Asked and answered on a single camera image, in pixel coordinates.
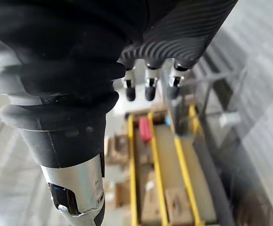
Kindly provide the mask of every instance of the red object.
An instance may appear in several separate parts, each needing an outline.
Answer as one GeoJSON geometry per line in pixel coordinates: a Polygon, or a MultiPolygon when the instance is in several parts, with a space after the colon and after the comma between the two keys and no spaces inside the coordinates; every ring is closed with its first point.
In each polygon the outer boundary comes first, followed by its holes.
{"type": "Polygon", "coordinates": [[[149,119],[147,117],[141,117],[139,119],[140,135],[143,142],[148,142],[152,138],[149,119]]]}

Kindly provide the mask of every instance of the silver metal joint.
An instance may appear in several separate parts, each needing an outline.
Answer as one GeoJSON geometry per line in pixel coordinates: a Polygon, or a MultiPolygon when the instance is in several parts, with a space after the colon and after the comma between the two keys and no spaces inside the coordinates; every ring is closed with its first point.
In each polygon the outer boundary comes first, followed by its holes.
{"type": "Polygon", "coordinates": [[[125,89],[135,87],[134,68],[132,70],[126,71],[125,76],[122,78],[122,84],[125,89]]]}
{"type": "Polygon", "coordinates": [[[96,226],[104,202],[100,155],[66,168],[41,166],[56,208],[73,226],[96,226]]]}
{"type": "Polygon", "coordinates": [[[156,87],[159,79],[159,69],[149,69],[146,67],[145,70],[145,87],[156,87]]]}
{"type": "Polygon", "coordinates": [[[174,66],[171,68],[171,72],[169,75],[169,86],[170,87],[180,87],[182,85],[182,82],[184,80],[185,75],[187,74],[187,71],[178,71],[175,69],[174,66]]]}

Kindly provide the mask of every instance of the robotic arm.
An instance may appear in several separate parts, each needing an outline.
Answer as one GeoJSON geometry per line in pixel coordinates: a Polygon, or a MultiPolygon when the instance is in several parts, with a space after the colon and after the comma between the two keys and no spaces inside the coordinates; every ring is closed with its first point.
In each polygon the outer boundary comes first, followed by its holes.
{"type": "Polygon", "coordinates": [[[104,217],[105,117],[118,99],[112,81],[137,58],[151,70],[167,58],[179,72],[190,69],[235,3],[0,0],[0,93],[10,99],[0,115],[18,128],[72,225],[99,226],[104,217]]]}

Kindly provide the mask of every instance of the yellow metal frame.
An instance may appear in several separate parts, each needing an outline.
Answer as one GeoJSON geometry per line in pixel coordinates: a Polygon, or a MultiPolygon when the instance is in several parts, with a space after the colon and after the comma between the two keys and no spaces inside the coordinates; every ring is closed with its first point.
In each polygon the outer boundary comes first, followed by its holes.
{"type": "Polygon", "coordinates": [[[194,105],[189,106],[189,118],[191,119],[190,122],[191,122],[191,125],[192,125],[192,127],[191,127],[192,133],[194,135],[199,134],[202,137],[204,137],[204,133],[203,133],[202,127],[200,125],[199,118],[198,118],[198,116],[196,114],[196,110],[195,110],[194,105]]]}
{"type": "Polygon", "coordinates": [[[187,190],[187,193],[188,193],[188,196],[190,199],[190,205],[191,205],[193,215],[194,215],[195,226],[203,226],[204,222],[200,218],[195,194],[194,194],[191,179],[190,179],[190,174],[188,171],[188,165],[185,160],[185,156],[184,156],[183,149],[182,149],[182,144],[181,144],[180,138],[175,135],[175,130],[174,130],[174,126],[173,126],[173,119],[172,119],[172,115],[171,115],[170,111],[168,111],[168,114],[171,119],[171,130],[174,134],[174,143],[175,143],[175,147],[176,147],[176,152],[178,155],[178,160],[179,160],[179,164],[180,164],[180,168],[181,168],[181,172],[182,172],[183,182],[184,182],[184,185],[186,187],[186,190],[187,190]]]}
{"type": "Polygon", "coordinates": [[[129,137],[129,153],[130,153],[130,205],[131,205],[131,225],[138,225],[137,214],[137,197],[136,197],[136,166],[135,166],[135,152],[134,152],[134,129],[133,129],[133,115],[128,118],[128,137],[129,137]]]}
{"type": "Polygon", "coordinates": [[[161,171],[160,171],[160,164],[159,164],[159,156],[157,151],[157,144],[154,134],[154,126],[153,126],[153,113],[148,114],[148,119],[150,123],[150,130],[151,130],[151,145],[152,145],[152,152],[154,158],[154,170],[156,174],[156,183],[157,183],[157,192],[158,192],[158,199],[159,199],[159,207],[160,207],[160,215],[161,215],[161,224],[162,226],[169,225],[168,223],[168,216],[165,207],[165,196],[164,196],[164,189],[163,183],[161,178],[161,171]]]}

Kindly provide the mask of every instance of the brown cardboard box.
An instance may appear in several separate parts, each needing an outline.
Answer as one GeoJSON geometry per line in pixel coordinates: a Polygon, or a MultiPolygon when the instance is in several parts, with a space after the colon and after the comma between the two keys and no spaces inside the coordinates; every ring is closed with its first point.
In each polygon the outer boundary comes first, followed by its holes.
{"type": "Polygon", "coordinates": [[[151,171],[148,174],[145,184],[144,202],[141,210],[141,224],[145,225],[160,225],[160,210],[157,194],[155,172],[151,171]]]}
{"type": "Polygon", "coordinates": [[[193,225],[194,218],[185,188],[171,188],[165,191],[170,224],[173,226],[193,225]]]}
{"type": "Polygon", "coordinates": [[[125,165],[129,162],[129,138],[127,135],[114,135],[105,140],[105,164],[125,165]]]}

